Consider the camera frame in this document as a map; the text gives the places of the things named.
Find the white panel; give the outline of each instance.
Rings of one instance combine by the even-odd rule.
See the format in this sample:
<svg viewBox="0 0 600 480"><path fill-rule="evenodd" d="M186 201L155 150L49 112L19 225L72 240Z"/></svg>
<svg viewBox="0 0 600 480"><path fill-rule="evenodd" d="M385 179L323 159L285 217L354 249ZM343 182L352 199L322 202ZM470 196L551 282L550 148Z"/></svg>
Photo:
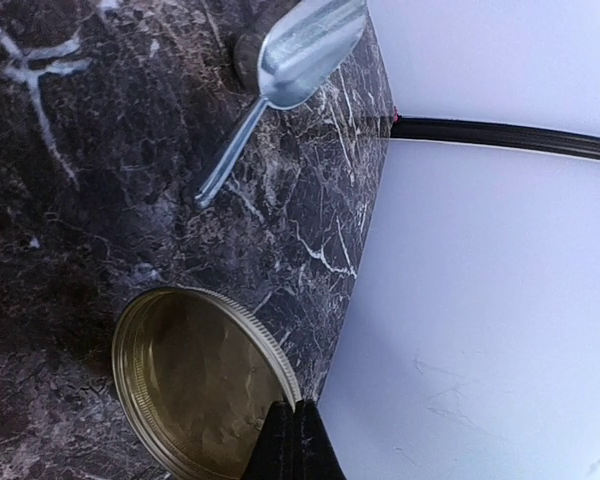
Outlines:
<svg viewBox="0 0 600 480"><path fill-rule="evenodd" d="M396 105L600 136L600 0L369 0Z"/></svg>
<svg viewBox="0 0 600 480"><path fill-rule="evenodd" d="M392 142L320 408L349 480L600 480L600 163Z"/></svg>

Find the dark marble surface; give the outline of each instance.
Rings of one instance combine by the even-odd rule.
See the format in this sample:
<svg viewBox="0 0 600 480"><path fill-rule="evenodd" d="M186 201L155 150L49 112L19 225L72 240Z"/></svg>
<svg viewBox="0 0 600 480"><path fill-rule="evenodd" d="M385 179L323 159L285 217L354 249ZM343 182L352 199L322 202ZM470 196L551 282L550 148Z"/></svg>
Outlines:
<svg viewBox="0 0 600 480"><path fill-rule="evenodd" d="M192 180L252 96L263 0L0 0L0 478L166 478L110 371L157 285L252 310L317 398L373 210L391 98L371 27L307 105L266 112L212 208Z"/></svg>

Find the silver scoop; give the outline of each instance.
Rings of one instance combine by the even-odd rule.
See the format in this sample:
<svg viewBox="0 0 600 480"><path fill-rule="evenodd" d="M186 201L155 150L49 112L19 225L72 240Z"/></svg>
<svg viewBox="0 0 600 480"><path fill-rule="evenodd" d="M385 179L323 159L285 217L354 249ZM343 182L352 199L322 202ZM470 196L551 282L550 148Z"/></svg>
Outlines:
<svg viewBox="0 0 600 480"><path fill-rule="evenodd" d="M258 98L197 189L198 209L208 207L216 196L264 110L289 110L306 102L351 53L366 22L366 0L301 0L270 30L264 18L240 38L234 51L236 69Z"/></svg>

